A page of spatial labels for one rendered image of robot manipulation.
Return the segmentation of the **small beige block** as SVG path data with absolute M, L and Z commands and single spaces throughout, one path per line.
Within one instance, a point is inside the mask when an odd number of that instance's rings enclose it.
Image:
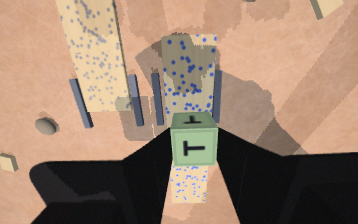
M 18 170 L 15 156 L 5 153 L 0 154 L 0 163 L 2 170 L 15 172 Z

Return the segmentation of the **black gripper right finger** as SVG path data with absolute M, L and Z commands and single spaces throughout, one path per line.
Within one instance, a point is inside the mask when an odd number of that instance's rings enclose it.
M 358 182 L 358 152 L 281 156 L 219 127 L 217 162 L 240 224 L 288 224 L 304 187 Z

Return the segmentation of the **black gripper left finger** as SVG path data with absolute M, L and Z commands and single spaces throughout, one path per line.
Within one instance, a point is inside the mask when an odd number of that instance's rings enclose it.
M 44 161 L 29 178 L 46 206 L 118 203 L 127 224 L 161 224 L 173 161 L 170 128 L 122 160 Z

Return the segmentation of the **light green cube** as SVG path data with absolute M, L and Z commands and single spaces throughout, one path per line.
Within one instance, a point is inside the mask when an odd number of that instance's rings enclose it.
M 173 113 L 173 167 L 216 166 L 218 126 L 210 112 Z

